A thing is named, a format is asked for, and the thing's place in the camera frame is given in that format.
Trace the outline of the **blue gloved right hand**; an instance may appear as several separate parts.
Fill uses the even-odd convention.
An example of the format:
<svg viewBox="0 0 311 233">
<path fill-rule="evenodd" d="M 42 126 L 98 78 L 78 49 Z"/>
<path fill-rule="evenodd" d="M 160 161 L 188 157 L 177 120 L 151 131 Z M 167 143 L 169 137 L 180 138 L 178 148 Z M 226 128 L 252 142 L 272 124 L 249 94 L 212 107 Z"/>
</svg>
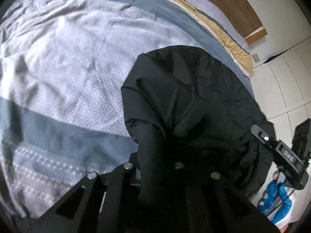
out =
<svg viewBox="0 0 311 233">
<path fill-rule="evenodd" d="M 272 175 L 257 208 L 281 232 L 284 232 L 292 218 L 295 203 L 294 189 L 287 185 L 285 176 L 278 170 Z"/>
</svg>

